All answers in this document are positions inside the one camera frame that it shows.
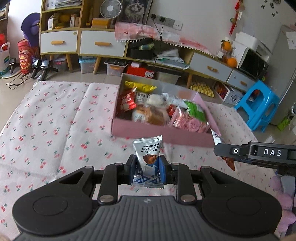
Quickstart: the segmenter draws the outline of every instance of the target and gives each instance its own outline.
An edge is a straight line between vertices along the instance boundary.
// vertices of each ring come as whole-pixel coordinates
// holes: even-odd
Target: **white drawer cabinet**
[[[247,92],[255,84],[255,81],[237,70],[233,70],[227,80],[227,84]]]
[[[40,38],[40,53],[76,52],[77,36],[77,30],[43,33]]]
[[[114,32],[84,30],[81,33],[80,54],[123,57],[125,42],[117,42]]]
[[[198,53],[194,53],[190,62],[190,68],[223,82],[227,81],[232,71],[228,66]]]

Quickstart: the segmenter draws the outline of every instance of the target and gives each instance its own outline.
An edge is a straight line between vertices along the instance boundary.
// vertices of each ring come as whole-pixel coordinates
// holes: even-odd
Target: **pink cloth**
[[[159,40],[160,33],[157,28],[153,28],[148,25],[136,24],[136,23],[124,23],[124,22],[116,22],[115,25],[115,38],[117,41],[127,41],[134,39],[142,39],[142,38],[152,38]],[[203,53],[206,53],[210,56],[213,56],[211,52],[207,49],[207,47],[202,44],[182,37],[179,34],[171,33],[169,31],[163,30],[162,32],[163,42],[168,42],[184,47],[193,48],[199,50]]]

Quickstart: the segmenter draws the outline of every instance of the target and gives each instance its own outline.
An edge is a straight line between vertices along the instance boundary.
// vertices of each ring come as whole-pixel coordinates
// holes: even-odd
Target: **yellow egg tray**
[[[190,89],[194,90],[194,91],[197,91],[198,93],[205,94],[205,95],[207,95],[209,97],[212,97],[212,98],[215,97],[215,94],[212,91],[212,89],[203,82],[201,82],[201,83],[197,82],[197,83],[191,85]]]

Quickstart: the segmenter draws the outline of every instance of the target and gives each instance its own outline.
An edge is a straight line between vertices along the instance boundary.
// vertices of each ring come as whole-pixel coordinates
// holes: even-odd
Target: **electric fan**
[[[122,4],[119,0],[105,0],[100,8],[104,18],[116,18],[122,11]]]

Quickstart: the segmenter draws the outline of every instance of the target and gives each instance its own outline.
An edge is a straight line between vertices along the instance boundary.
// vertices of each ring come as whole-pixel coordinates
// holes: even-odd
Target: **red box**
[[[127,67],[126,73],[141,76],[141,77],[147,77],[151,79],[154,76],[154,71],[147,70],[145,67],[135,68],[135,67],[132,67],[131,65]]]

